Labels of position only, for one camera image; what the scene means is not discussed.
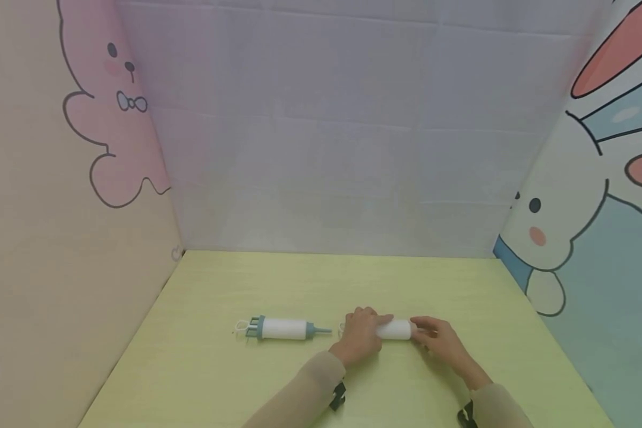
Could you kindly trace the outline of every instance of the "wall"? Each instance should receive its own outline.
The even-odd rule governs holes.
[[[113,3],[58,6],[0,0],[0,427],[75,427],[181,255]]]
[[[642,426],[642,1],[619,1],[495,247],[618,427]]]
[[[119,1],[189,248],[491,256],[609,0]]]

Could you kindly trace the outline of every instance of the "white cylinder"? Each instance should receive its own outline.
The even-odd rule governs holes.
[[[411,333],[416,330],[416,325],[409,320],[392,320],[388,324],[379,325],[376,334],[381,339],[396,339],[397,341],[408,341]]]
[[[299,339],[307,338],[306,320],[282,320],[266,317],[262,327],[264,339]]]

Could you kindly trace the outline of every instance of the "person's left hand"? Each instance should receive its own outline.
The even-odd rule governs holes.
[[[376,335],[379,325],[392,321],[393,315],[378,315],[371,307],[357,307],[345,315],[345,330],[340,341],[329,349],[345,368],[378,353],[383,342]]]

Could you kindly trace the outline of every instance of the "white backdrop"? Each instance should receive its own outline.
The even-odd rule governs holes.
[[[491,257],[610,3],[119,10],[187,248]]]

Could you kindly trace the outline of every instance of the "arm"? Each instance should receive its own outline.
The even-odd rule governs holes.
[[[412,334],[412,339],[451,366],[471,391],[473,420],[479,428],[533,428],[509,392],[500,384],[493,383],[469,355],[447,321],[429,316],[416,316],[411,321],[420,329]]]
[[[306,428],[333,401],[333,390],[344,375],[337,357],[317,353],[243,428]]]
[[[245,423],[243,428],[306,428],[328,408],[349,367],[380,351],[376,328],[392,320],[370,307],[345,316],[345,332],[329,351],[317,353],[295,378]]]
[[[533,428],[514,398],[498,383],[471,391],[473,419],[479,428]]]

